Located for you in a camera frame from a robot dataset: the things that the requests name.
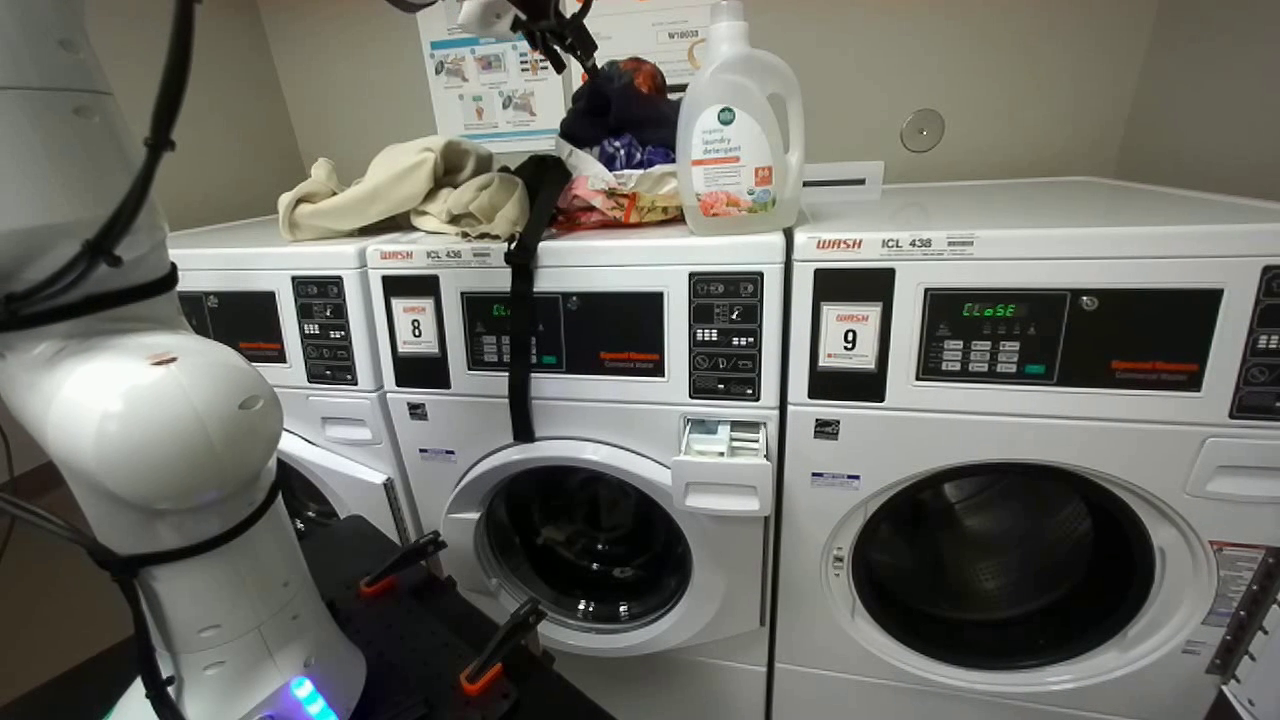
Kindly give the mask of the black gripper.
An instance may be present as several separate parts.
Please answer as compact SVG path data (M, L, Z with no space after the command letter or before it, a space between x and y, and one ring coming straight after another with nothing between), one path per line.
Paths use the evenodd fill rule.
M571 10L565 10L559 0L514 0L514 6L515 6L514 26L537 46L557 46L570 57L595 51L595 41L588 33L591 0L575 0Z

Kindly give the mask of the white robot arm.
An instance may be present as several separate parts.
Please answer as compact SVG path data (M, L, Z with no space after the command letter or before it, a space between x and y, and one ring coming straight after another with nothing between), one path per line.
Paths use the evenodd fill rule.
M326 604L294 528L277 389L194 333L151 183L189 95L173 0L151 129L125 140L90 0L0 0L0 394L74 489L134 680L106 720L424 720Z

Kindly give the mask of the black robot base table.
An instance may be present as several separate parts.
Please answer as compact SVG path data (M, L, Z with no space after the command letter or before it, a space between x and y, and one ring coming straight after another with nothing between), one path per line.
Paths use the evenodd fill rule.
M465 700L455 675L501 625L424 563L410 568L393 596L363 599L356 580L397 550L370 519L304 535L329 608L374 667L356 720L612 720L527 645L503 661L503 680L486 700Z

